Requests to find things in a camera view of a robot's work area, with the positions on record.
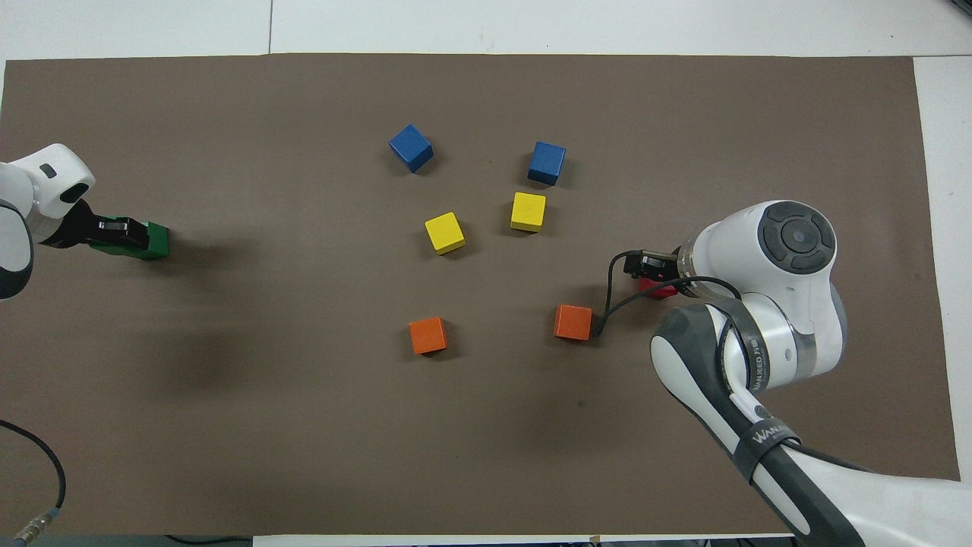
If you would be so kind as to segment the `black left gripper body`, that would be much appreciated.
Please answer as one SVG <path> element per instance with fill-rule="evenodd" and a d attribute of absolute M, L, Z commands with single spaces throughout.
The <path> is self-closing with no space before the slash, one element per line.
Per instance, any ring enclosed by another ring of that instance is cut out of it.
<path fill-rule="evenodd" d="M 39 239 L 39 244 L 53 248 L 70 248 L 75 245 L 97 243 L 101 217 L 85 201 L 79 200 L 60 219 L 51 235 Z"/>

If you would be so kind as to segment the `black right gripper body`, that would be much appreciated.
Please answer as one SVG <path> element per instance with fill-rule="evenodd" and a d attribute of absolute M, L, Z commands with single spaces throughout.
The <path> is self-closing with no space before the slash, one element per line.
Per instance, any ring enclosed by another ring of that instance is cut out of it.
<path fill-rule="evenodd" d="M 632 278 L 648 278 L 654 283 L 666 283 L 680 278 L 677 254 L 658 251 L 628 251 L 623 261 L 623 271 Z"/>

